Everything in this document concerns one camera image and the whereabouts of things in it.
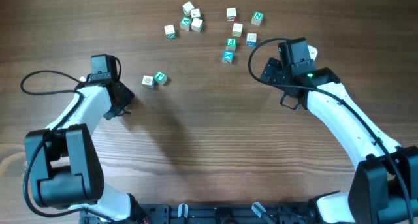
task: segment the wooden block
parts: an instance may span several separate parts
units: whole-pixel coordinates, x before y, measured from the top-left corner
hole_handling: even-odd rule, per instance
[[[241,33],[242,33],[242,24],[234,24],[233,36],[241,37]]]
[[[195,7],[191,4],[191,2],[187,2],[183,5],[183,12],[186,16],[190,16],[190,12],[192,9],[194,9]]]
[[[203,28],[203,21],[201,19],[195,18],[191,22],[191,29],[197,32],[201,32]]]
[[[154,79],[152,78],[152,76],[144,76],[144,78],[142,79],[142,85],[145,88],[154,88]]]
[[[164,85],[164,83],[167,81],[167,75],[164,72],[159,71],[159,72],[157,72],[157,74],[155,74],[154,80],[158,84]]]
[[[191,24],[191,19],[188,17],[183,17],[182,20],[180,21],[180,28],[186,31],[190,31],[190,24]]]
[[[176,38],[176,31],[174,30],[173,25],[166,25],[164,27],[165,35],[168,39],[175,39]]]
[[[234,52],[225,50],[223,53],[222,62],[232,64],[233,58],[234,58]]]
[[[248,33],[247,34],[247,46],[255,46],[257,44],[257,34]]]
[[[235,51],[236,49],[236,38],[227,38],[227,50]]]
[[[236,21],[236,8],[227,8],[227,22]]]
[[[190,14],[191,14],[191,21],[193,21],[195,18],[202,19],[201,18],[201,10],[198,9],[198,8],[192,9]]]
[[[261,25],[261,21],[263,20],[264,14],[261,12],[254,12],[253,19],[251,19],[251,24],[254,25]]]

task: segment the wooden table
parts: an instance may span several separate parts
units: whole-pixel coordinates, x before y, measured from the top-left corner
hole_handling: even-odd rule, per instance
[[[182,5],[201,9],[202,33],[180,29]],[[348,191],[349,157],[309,111],[279,105],[282,92],[248,74],[252,48],[273,37],[306,37],[353,100],[404,146],[418,142],[417,0],[0,0],[0,223],[77,223],[78,215],[38,217],[25,206],[24,137],[55,120],[72,95],[23,94],[20,80],[41,69],[90,73],[90,56],[122,62],[121,81],[136,98],[130,116],[102,120],[93,141],[114,187],[141,203],[252,203],[308,200]],[[244,24],[232,65],[222,53],[236,7]],[[260,27],[254,11],[264,12]],[[177,38],[163,27],[174,24]],[[260,74],[277,44],[257,52]],[[141,86],[158,70],[170,82]],[[33,91],[72,89],[51,74],[25,85]]]

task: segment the wooden floor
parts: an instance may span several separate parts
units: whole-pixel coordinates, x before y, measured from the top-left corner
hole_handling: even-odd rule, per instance
[[[201,9],[202,33],[179,28],[187,1]],[[232,65],[221,63],[229,7],[244,24]],[[260,27],[251,25],[256,10],[265,14]],[[306,37],[319,50],[317,67],[330,67],[383,131],[411,146],[417,11],[417,0],[0,0],[0,223],[77,223],[77,215],[38,217],[22,197],[24,137],[55,120],[72,95],[29,96],[19,83],[41,69],[85,76],[90,56],[103,53],[120,58],[121,81],[136,98],[132,114],[103,119],[93,141],[105,180],[139,202],[273,203],[348,191],[353,165],[330,131],[306,110],[281,107],[282,92],[248,74],[246,33],[258,42]],[[170,24],[174,40],[164,35]],[[276,44],[257,52],[257,75],[269,57],[278,58]],[[142,87],[158,70],[167,86]],[[26,87],[75,83],[45,74]]]

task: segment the cube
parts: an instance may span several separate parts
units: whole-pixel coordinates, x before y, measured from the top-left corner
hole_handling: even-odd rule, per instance
[[[183,5],[183,12],[186,16],[190,16],[190,12],[192,9],[194,9],[195,7],[189,2],[185,3]]]
[[[227,8],[227,22],[236,21],[236,8]]]
[[[154,76],[154,80],[161,85],[164,85],[164,83],[167,81],[167,75],[164,74],[162,71],[157,72]]]
[[[173,25],[166,25],[164,27],[165,35],[168,39],[175,39],[176,38],[176,31],[174,30]]]
[[[263,16],[264,14],[262,14],[261,12],[255,11],[253,15],[253,19],[251,19],[251,24],[260,25],[261,21],[263,20]]]
[[[222,62],[232,64],[233,58],[234,58],[234,52],[225,50],[223,53]]]
[[[202,19],[201,18],[201,10],[198,9],[198,8],[192,9],[190,14],[191,14],[191,21],[193,21],[195,18]]]
[[[195,18],[191,22],[191,29],[197,32],[201,32],[203,28],[203,21],[201,19]]]
[[[154,79],[152,78],[152,76],[144,76],[144,78],[142,79],[142,85],[145,88],[154,88]]]
[[[247,34],[247,46],[255,46],[257,43],[257,34],[248,33]]]
[[[183,17],[182,20],[180,21],[180,28],[186,31],[190,31],[190,24],[191,24],[191,19],[188,17]]]
[[[235,51],[236,49],[236,38],[228,38],[227,39],[227,50],[228,51]]]
[[[241,37],[241,33],[242,33],[242,24],[234,24],[233,36]]]

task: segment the white arm segment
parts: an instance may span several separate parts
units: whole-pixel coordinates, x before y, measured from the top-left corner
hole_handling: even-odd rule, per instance
[[[399,146],[399,143],[388,137],[364,114],[351,100],[344,85],[331,82],[318,86],[318,88],[343,99],[380,137],[389,153],[396,151],[395,146]],[[357,168],[359,162],[366,160],[367,155],[373,154],[376,157],[384,155],[379,146],[374,145],[373,138],[360,121],[346,107],[339,105],[333,98],[316,91],[310,91],[308,94],[308,109],[337,138],[346,150],[355,168]],[[318,199],[317,205],[323,220],[327,223],[354,222],[348,206],[348,193],[337,193],[322,197]]]
[[[83,102],[69,118],[69,120],[60,127],[60,129],[66,129],[71,125],[85,123],[87,124],[90,135],[92,135],[100,119],[103,118],[103,115],[106,114],[112,106],[109,93],[106,88],[99,86],[84,87],[78,91],[84,95]],[[75,94],[70,105],[64,110],[57,120],[49,124],[46,128],[50,129],[57,125],[76,104],[78,98],[79,95]],[[96,205],[77,204],[70,206],[69,209],[81,207],[95,210],[101,214],[111,217],[115,221],[119,221],[130,216],[131,200],[128,194],[119,192],[108,184],[104,184],[103,195],[97,201]]]
[[[90,86],[84,87],[78,90],[83,93],[84,99],[82,104],[78,107],[75,113],[65,122],[59,129],[66,129],[71,125],[85,123],[89,129],[90,135],[93,134],[100,119],[106,114],[112,103],[107,89],[105,87]],[[80,96],[74,94],[70,105],[64,110],[64,112],[54,122],[46,126],[47,129],[53,128],[57,125],[61,119],[70,111],[70,109],[77,103]]]

